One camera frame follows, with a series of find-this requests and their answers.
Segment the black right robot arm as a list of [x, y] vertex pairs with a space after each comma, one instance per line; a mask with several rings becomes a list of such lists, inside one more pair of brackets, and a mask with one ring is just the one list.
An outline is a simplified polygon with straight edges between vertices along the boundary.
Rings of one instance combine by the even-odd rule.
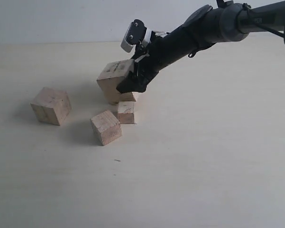
[[285, 43], [285, 0], [252, 8], [247, 3], [217, 1], [217, 8], [204, 5], [171, 32], [159, 35], [139, 19], [133, 20], [121, 42], [134, 52], [134, 68], [118, 83], [119, 93], [143, 93], [160, 70], [217, 43], [240, 42], [250, 33], [270, 32]]

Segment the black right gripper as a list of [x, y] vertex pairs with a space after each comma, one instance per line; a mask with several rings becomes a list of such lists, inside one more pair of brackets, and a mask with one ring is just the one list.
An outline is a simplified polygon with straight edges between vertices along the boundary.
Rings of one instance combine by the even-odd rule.
[[143, 41], [135, 50], [134, 70], [129, 72], [116, 89], [121, 94], [143, 93], [147, 85], [141, 81], [153, 80], [159, 71], [178, 60], [178, 37], [152, 35], [149, 42]]

